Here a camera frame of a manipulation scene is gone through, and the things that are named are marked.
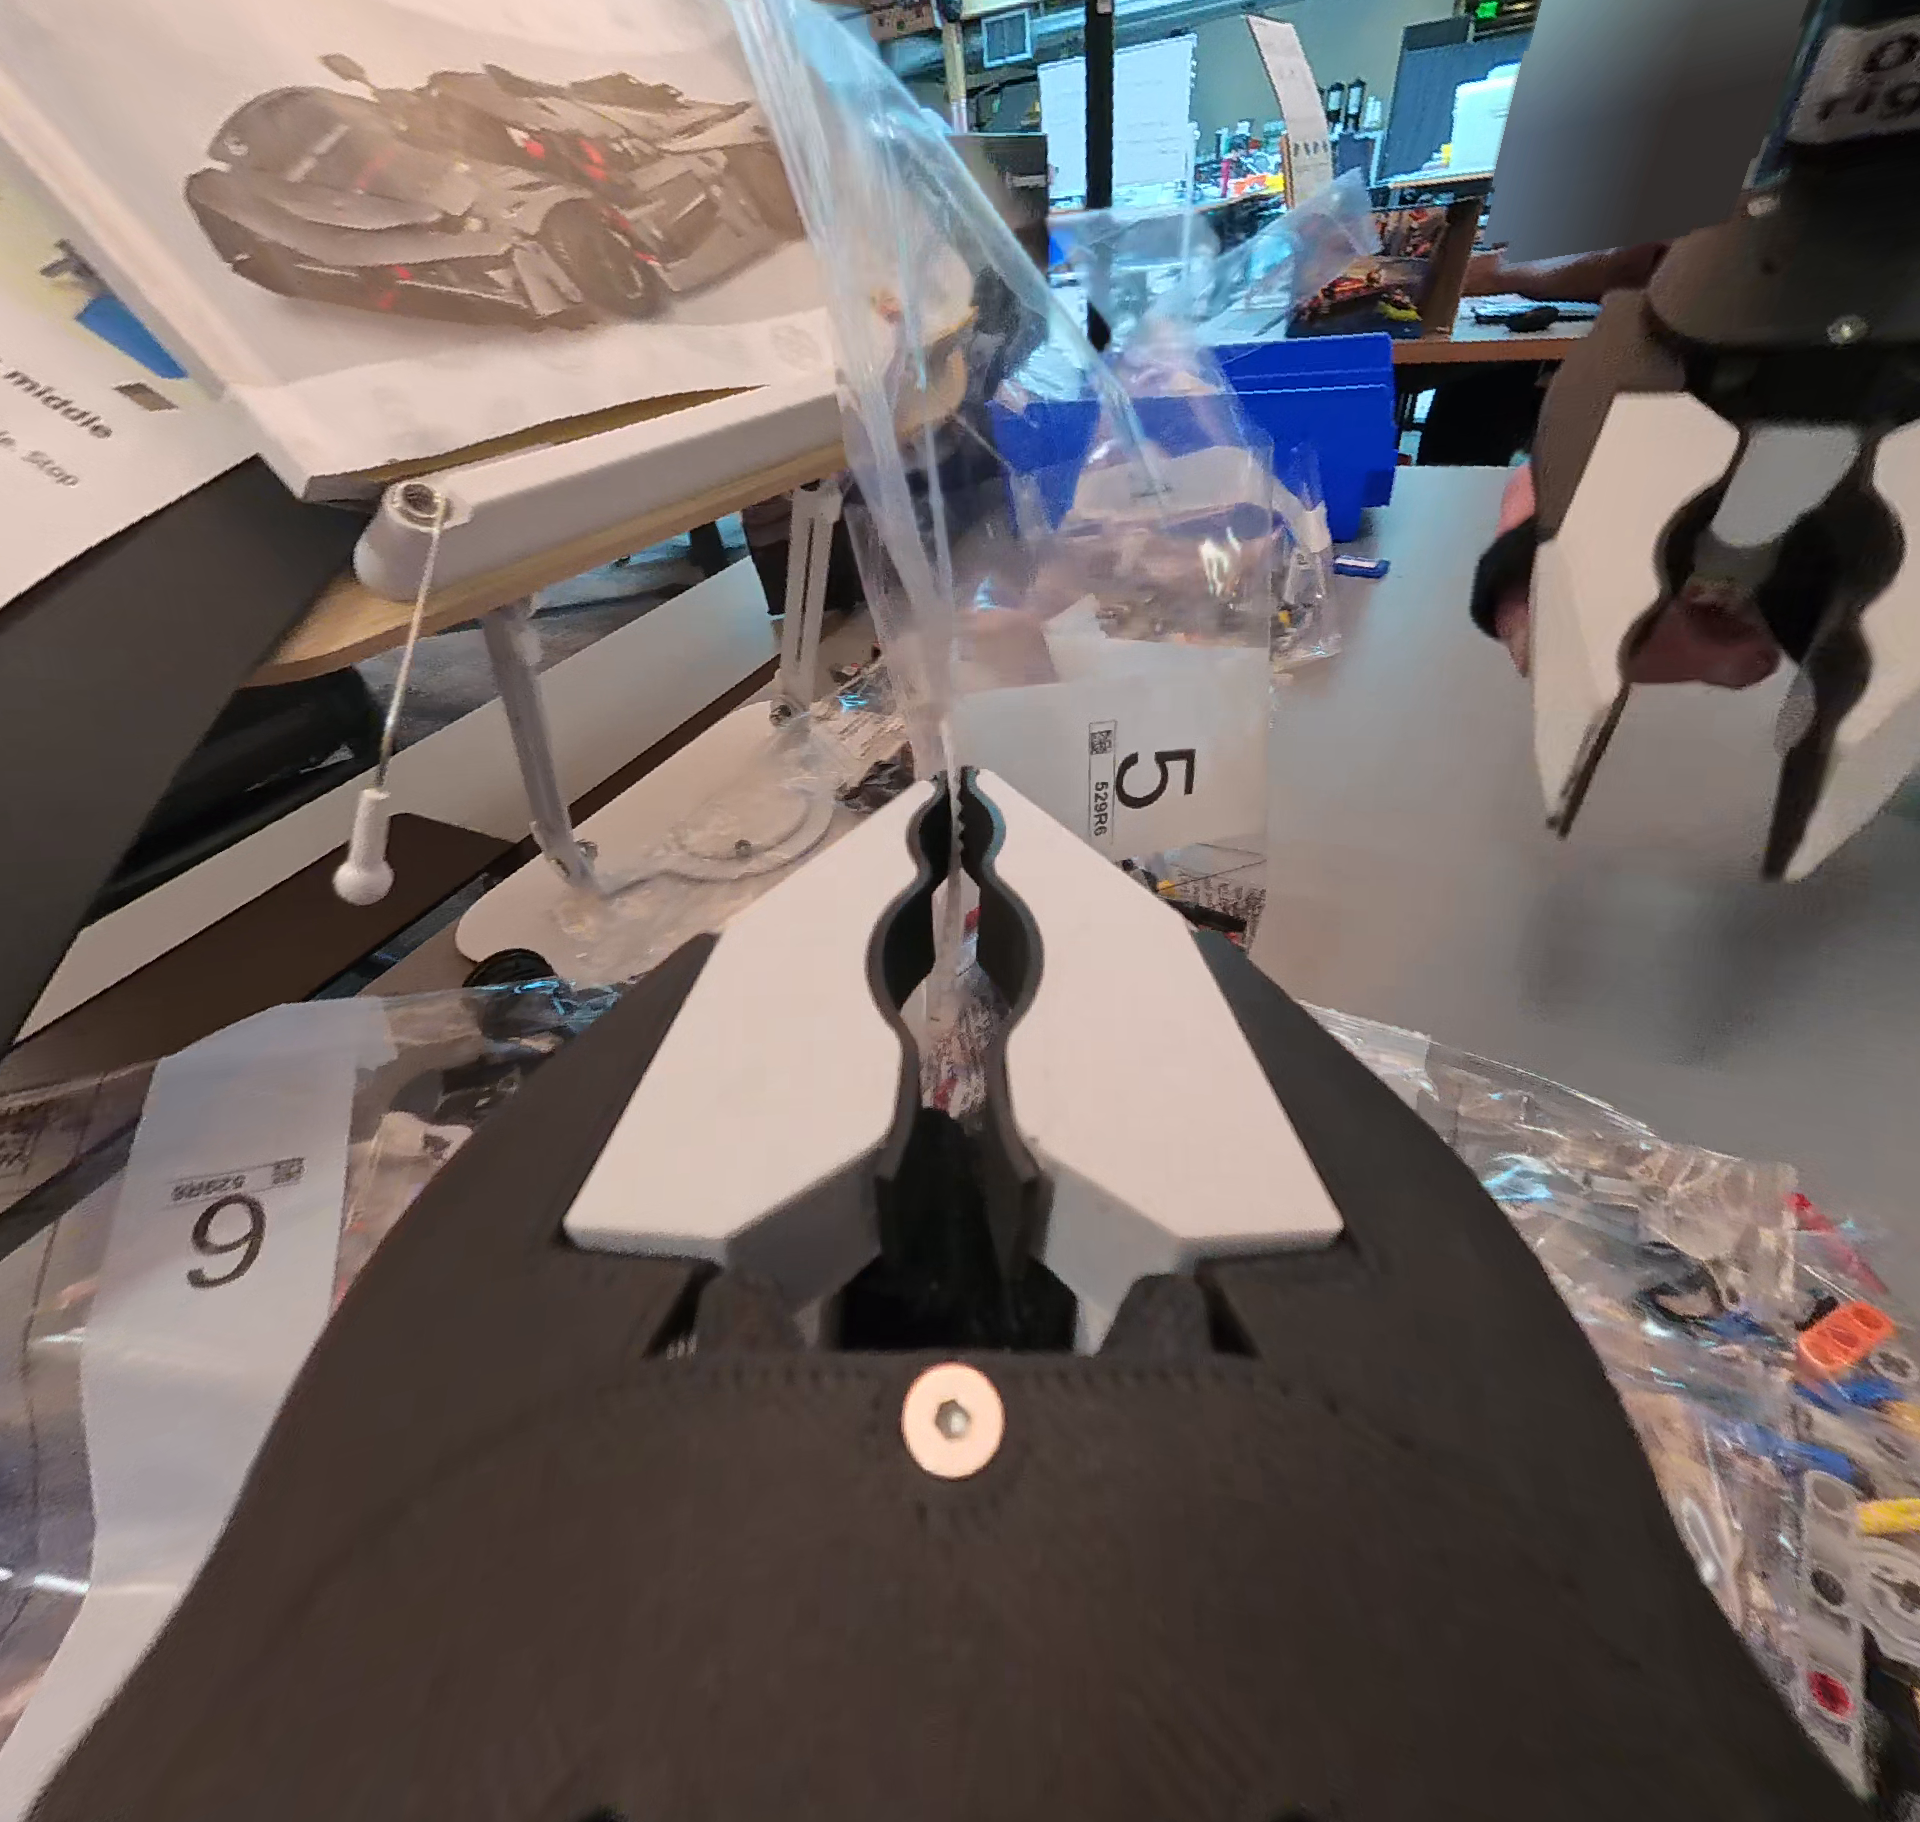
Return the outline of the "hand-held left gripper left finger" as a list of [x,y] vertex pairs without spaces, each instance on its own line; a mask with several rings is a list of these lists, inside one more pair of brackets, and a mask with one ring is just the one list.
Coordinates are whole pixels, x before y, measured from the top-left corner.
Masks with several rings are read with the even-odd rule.
[[949,849],[915,782],[711,939],[563,1213],[578,1250],[693,1266],[670,1352],[985,1346],[979,1165],[904,1015]]

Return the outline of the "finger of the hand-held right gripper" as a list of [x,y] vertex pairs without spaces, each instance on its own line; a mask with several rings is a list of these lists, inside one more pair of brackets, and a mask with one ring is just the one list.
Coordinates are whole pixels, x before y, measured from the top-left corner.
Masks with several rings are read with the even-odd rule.
[[1664,534],[1737,453],[1689,393],[1620,393],[1528,588],[1531,753],[1547,829],[1568,834],[1629,693],[1629,642],[1666,599]]
[[1713,576],[1796,660],[1761,873],[1799,881],[1917,767],[1917,426],[1747,426]]

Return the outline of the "lego instruction booklet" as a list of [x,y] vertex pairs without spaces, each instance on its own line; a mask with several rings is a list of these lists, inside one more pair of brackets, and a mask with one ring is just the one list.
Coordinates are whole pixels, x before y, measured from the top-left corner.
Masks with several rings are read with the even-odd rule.
[[3,156],[318,498],[831,387],[740,0],[3,0]]

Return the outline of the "empty clear plastic bag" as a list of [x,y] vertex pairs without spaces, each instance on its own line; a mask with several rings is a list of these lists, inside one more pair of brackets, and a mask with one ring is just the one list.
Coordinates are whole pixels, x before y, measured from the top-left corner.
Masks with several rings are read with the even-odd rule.
[[819,849],[835,823],[841,760],[802,721],[728,716],[587,818],[587,877],[550,922],[570,944],[724,918]]

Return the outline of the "whiteboard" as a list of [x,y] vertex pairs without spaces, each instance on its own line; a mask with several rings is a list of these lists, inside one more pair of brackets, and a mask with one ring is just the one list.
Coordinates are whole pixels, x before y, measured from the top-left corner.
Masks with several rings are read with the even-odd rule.
[[[1176,205],[1189,200],[1197,156],[1194,49],[1194,32],[1117,46],[1110,196],[1106,205]],[[1040,62],[1040,130],[1044,134],[1048,204],[1085,208],[1083,57]]]

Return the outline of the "small lego box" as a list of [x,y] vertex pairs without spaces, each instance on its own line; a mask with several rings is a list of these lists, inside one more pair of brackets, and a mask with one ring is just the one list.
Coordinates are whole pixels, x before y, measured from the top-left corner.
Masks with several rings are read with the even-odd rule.
[[1388,205],[1378,249],[1358,256],[1286,320],[1290,339],[1385,333],[1395,342],[1450,333],[1477,249],[1484,190]]

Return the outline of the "blue plastic bin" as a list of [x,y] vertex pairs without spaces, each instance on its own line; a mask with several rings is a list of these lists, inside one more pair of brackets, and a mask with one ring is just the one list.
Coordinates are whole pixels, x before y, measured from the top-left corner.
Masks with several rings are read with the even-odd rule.
[[[1271,443],[1275,471],[1311,452],[1326,526],[1337,547],[1356,543],[1363,515],[1398,481],[1398,377],[1385,333],[1226,342],[1211,346],[1239,423]],[[993,401],[997,456],[1036,489],[1040,518],[1063,519],[1094,448],[1092,395]]]

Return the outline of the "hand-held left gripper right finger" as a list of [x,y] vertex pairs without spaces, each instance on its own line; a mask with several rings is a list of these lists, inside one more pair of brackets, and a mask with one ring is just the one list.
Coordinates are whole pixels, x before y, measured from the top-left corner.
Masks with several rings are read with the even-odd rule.
[[967,775],[979,954],[1008,944],[1000,1094],[1040,1260],[1098,1352],[1125,1295],[1327,1250],[1345,1222],[1194,931],[993,771]]

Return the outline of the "person's right hand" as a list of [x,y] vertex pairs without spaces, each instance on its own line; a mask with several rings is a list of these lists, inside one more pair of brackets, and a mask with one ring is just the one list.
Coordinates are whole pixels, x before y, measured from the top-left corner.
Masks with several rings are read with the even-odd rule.
[[[1497,576],[1490,633],[1520,677],[1531,664],[1528,566]],[[1666,606],[1629,657],[1629,682],[1750,687],[1779,665],[1777,639],[1740,603],[1693,592]]]

